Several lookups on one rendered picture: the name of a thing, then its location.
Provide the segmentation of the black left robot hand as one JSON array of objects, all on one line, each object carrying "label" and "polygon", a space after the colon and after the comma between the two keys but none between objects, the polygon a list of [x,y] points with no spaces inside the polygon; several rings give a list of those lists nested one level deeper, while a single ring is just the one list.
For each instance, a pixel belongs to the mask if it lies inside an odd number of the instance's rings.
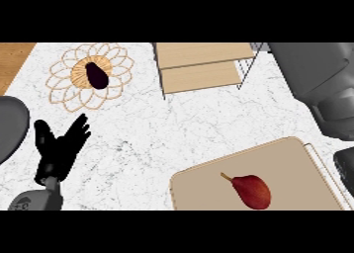
[{"label": "black left robot hand", "polygon": [[55,137],[47,123],[35,120],[35,147],[41,155],[34,181],[44,186],[49,177],[62,181],[69,172],[77,153],[90,136],[86,115],[74,120],[65,134]]}]

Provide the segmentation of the red squash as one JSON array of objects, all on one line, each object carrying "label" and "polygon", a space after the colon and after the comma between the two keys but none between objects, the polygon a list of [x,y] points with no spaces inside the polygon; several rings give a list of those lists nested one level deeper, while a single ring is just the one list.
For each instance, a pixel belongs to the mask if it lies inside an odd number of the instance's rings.
[{"label": "red squash", "polygon": [[265,210],[270,205],[270,190],[265,181],[254,175],[228,177],[220,176],[231,182],[232,188],[244,205],[253,210]]}]

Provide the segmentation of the beige tray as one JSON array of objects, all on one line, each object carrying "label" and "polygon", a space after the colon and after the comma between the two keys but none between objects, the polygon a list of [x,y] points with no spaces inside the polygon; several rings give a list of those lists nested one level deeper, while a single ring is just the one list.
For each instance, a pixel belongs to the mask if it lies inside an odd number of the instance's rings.
[{"label": "beige tray", "polygon": [[272,210],[327,211],[352,208],[313,146],[290,136],[176,172],[170,179],[173,207],[186,210],[245,210],[229,183],[254,175],[270,189]]}]

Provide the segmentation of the dark grey round pan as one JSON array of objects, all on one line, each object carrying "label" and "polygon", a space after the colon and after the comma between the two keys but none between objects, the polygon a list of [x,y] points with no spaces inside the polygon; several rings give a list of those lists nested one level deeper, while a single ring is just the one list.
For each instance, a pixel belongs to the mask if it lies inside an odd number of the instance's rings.
[{"label": "dark grey round pan", "polygon": [[18,149],[29,128],[29,111],[24,102],[0,96],[0,164]]}]

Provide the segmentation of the woven flower placemat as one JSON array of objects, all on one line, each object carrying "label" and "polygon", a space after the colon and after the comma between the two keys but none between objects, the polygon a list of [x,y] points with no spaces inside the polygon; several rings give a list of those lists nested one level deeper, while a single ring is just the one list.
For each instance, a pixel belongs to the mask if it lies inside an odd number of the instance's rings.
[{"label": "woven flower placemat", "polygon": [[134,60],[117,42],[84,43],[69,48],[50,66],[49,102],[74,113],[97,110],[117,99],[133,79]]}]

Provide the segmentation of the dark purple eggplant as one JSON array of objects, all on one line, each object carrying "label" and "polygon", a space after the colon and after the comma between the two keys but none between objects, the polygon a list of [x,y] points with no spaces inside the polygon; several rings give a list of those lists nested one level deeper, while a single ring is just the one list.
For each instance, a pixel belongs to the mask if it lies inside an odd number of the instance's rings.
[{"label": "dark purple eggplant", "polygon": [[108,86],[106,73],[93,62],[84,65],[84,69],[90,86],[97,90],[103,89]]}]

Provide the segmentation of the brown wooden board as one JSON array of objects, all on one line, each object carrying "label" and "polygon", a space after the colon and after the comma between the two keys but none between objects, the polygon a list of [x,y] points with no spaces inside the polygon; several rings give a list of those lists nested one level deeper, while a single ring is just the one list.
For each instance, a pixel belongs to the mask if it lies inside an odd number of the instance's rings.
[{"label": "brown wooden board", "polygon": [[34,46],[32,42],[0,42],[0,96],[4,95]]}]

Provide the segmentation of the dark grey appliance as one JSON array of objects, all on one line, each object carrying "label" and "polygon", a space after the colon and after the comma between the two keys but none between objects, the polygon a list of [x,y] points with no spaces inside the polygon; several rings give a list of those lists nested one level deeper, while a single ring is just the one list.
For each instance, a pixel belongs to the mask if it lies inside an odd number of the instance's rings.
[{"label": "dark grey appliance", "polygon": [[267,46],[321,133],[354,141],[354,42],[269,42]]}]

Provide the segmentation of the black rounded object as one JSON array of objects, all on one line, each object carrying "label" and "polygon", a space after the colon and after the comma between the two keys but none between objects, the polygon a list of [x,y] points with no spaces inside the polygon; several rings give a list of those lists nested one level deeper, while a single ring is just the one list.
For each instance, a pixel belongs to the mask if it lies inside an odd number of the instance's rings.
[{"label": "black rounded object", "polygon": [[333,162],[340,175],[340,181],[354,197],[354,147],[334,152]]}]

